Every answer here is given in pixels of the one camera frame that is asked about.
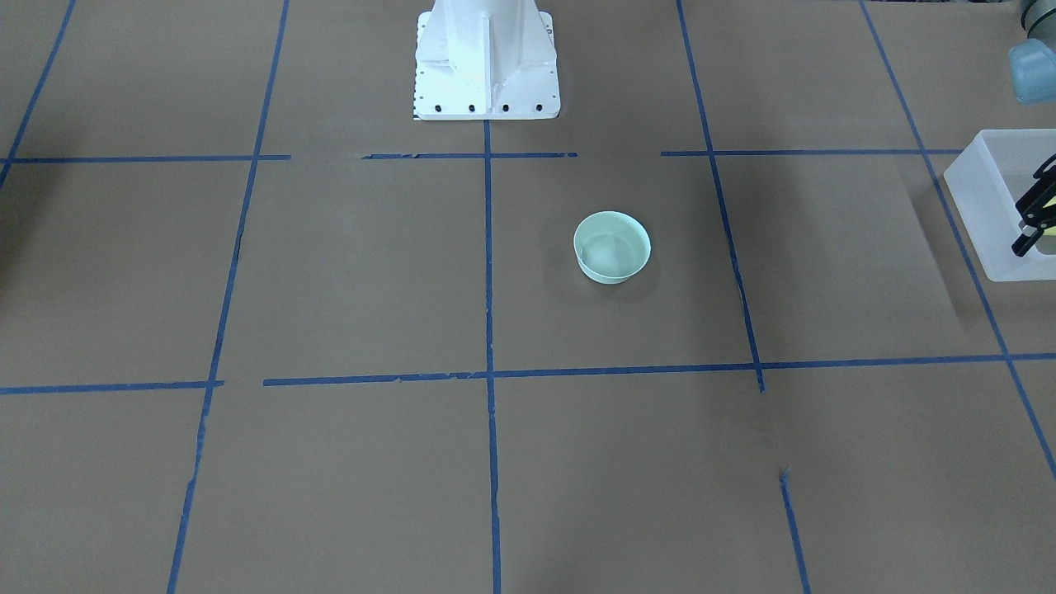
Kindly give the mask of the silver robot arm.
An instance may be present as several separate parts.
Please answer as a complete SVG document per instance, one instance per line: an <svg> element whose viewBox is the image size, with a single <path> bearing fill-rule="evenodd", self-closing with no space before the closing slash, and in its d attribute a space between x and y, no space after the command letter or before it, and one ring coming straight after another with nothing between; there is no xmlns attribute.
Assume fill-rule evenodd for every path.
<svg viewBox="0 0 1056 594"><path fill-rule="evenodd" d="M1011 80L1017 101L1036 105L1055 98L1055 2L1020 2L1020 26L1026 39L1008 52ZM1046 157L1032 174L1034 183L1015 208L1022 229L1011 245L1023 257L1046 233L1054 233L1055 155Z"/></svg>

